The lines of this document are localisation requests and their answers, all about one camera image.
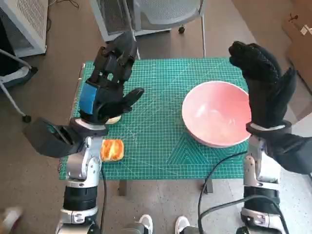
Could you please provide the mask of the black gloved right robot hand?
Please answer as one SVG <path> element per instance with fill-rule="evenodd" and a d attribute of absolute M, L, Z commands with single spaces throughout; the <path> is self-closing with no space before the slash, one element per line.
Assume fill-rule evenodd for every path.
<path fill-rule="evenodd" d="M 251 123 L 266 129 L 282 125 L 296 88 L 294 67 L 282 73 L 276 57 L 256 43 L 234 41 L 229 53 L 248 86 Z"/>

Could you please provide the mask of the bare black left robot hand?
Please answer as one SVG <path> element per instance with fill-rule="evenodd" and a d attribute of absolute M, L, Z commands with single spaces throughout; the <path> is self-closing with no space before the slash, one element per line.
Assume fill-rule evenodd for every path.
<path fill-rule="evenodd" d="M 107 46 L 99 48 L 91 76 L 85 81 L 79 99 L 80 117 L 100 125 L 132 110 L 141 98 L 143 88 L 124 94 L 124 83 L 132 74 L 137 55 L 137 42 L 125 32 Z"/>

